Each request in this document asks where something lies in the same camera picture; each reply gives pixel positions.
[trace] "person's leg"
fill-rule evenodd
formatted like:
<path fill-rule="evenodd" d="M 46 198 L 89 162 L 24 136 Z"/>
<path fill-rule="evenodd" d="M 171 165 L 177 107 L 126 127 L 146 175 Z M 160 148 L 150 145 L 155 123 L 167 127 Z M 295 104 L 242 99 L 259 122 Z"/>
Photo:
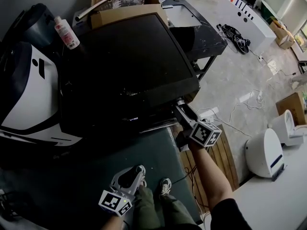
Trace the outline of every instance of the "person's leg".
<path fill-rule="evenodd" d="M 307 72 L 302 74 L 302 75 L 296 75 L 295 77 L 293 77 L 289 81 L 290 81 L 291 86 L 292 86 L 293 83 L 298 82 L 296 88 L 298 86 L 304 85 L 304 84 L 307 83 Z"/>
<path fill-rule="evenodd" d="M 160 228 L 161 223 L 154 209 L 152 191 L 141 185 L 135 196 L 136 198 L 133 213 L 134 228 L 137 230 Z"/>
<path fill-rule="evenodd" d="M 173 196 L 169 195 L 172 184 L 169 179 L 161 180 L 160 200 L 163 209 L 165 226 L 178 224 L 196 225 L 187 208 Z"/>

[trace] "olive green pants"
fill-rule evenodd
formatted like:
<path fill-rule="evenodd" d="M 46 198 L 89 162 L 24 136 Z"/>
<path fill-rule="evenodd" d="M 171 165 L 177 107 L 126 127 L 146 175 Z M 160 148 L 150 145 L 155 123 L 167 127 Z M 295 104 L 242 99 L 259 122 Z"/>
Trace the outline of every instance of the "olive green pants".
<path fill-rule="evenodd" d="M 186 207 L 179 200 L 171 195 L 160 196 L 160 200 L 166 227 L 177 224 L 196 225 Z M 160 220 L 154 209 L 153 193 L 144 186 L 140 186 L 136 194 L 133 225 L 137 230 L 158 229 L 161 227 Z"/>

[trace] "human arm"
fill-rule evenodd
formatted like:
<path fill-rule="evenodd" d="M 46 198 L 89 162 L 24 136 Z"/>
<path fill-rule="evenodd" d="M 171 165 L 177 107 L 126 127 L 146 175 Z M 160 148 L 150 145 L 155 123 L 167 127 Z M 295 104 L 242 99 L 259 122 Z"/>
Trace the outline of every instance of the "human arm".
<path fill-rule="evenodd" d="M 111 216 L 101 230 L 121 230 L 123 222 L 123 217 Z"/>
<path fill-rule="evenodd" d="M 189 149 L 193 154 L 201 184 L 207 196 L 209 209 L 212 211 L 219 202 L 233 198 L 231 186 L 206 149 L 193 140 L 189 142 Z"/>

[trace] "black sleeve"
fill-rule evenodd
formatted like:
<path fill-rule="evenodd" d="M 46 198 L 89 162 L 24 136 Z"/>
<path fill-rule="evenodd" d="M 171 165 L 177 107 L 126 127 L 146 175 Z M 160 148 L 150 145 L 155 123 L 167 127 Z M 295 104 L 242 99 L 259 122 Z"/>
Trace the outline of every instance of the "black sleeve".
<path fill-rule="evenodd" d="M 251 230 L 233 198 L 218 203 L 211 212 L 211 229 Z"/>

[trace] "plastic bottle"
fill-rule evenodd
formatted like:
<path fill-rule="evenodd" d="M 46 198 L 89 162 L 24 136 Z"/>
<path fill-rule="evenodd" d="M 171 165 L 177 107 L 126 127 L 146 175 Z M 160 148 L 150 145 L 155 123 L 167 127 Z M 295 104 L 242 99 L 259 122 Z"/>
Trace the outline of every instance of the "plastic bottle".
<path fill-rule="evenodd" d="M 59 36 L 69 49 L 74 49 L 79 46 L 80 41 L 72 28 L 67 23 L 67 20 L 62 20 L 61 17 L 57 16 L 54 18 L 56 25 L 54 28 L 58 32 Z"/>

